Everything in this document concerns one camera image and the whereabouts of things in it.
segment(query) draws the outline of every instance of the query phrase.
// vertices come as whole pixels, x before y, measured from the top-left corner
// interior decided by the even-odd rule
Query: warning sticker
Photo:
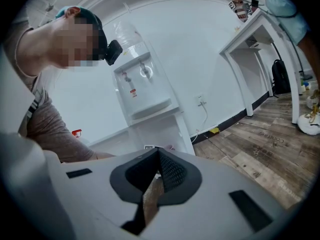
[[[131,90],[130,93],[131,93],[131,95],[132,95],[132,98],[137,97],[137,91],[136,91],[136,89]]]

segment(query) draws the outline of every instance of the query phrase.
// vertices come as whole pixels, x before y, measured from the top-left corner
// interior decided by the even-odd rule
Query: wooden floor
[[[300,96],[300,114],[309,113],[307,91]],[[196,156],[226,164],[256,181],[284,208],[308,193],[320,164],[320,135],[309,136],[291,123],[291,94],[268,98],[238,123],[193,146]],[[161,178],[145,193],[146,223],[157,213],[163,193]]]

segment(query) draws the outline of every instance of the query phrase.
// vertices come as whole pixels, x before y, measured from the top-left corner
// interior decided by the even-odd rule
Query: light blue shorts
[[[297,11],[297,7],[291,0],[265,0],[265,2],[270,12],[276,16],[290,16],[294,15]],[[307,31],[310,30],[301,13],[292,18],[278,17],[277,20],[281,23],[295,45],[298,45]]]

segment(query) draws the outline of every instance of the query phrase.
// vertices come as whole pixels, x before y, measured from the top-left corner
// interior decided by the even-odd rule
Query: white sneaker
[[[314,105],[318,105],[318,103],[319,103],[319,91],[314,90],[313,95],[306,98],[306,106],[312,110]]]
[[[320,112],[317,105],[313,106],[311,113],[303,114],[298,118],[298,126],[305,134],[320,134]]]

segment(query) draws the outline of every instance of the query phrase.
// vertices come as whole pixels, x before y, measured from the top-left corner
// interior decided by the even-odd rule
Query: white table
[[[292,123],[296,124],[299,118],[299,94],[302,94],[300,74],[296,64],[297,58],[295,58],[292,48],[289,47],[287,42],[284,41],[284,35],[281,28],[260,9],[257,9],[254,12],[254,14],[245,22],[245,24],[242,25],[241,29],[235,33],[231,40],[219,52],[220,55],[222,55],[229,62],[232,70],[234,71],[240,86],[247,115],[251,117],[254,114],[252,101],[249,99],[249,89],[241,68],[237,62],[237,59],[232,56],[233,52],[236,50],[245,50],[246,52],[250,51],[251,53],[255,53],[256,59],[260,64],[260,70],[262,71],[269,95],[273,96],[270,74],[262,63],[261,56],[258,52],[260,49],[249,48],[246,44],[246,40],[253,34],[264,39],[269,39],[270,42],[273,41],[278,49],[279,54],[281,55],[287,70],[291,88]]]

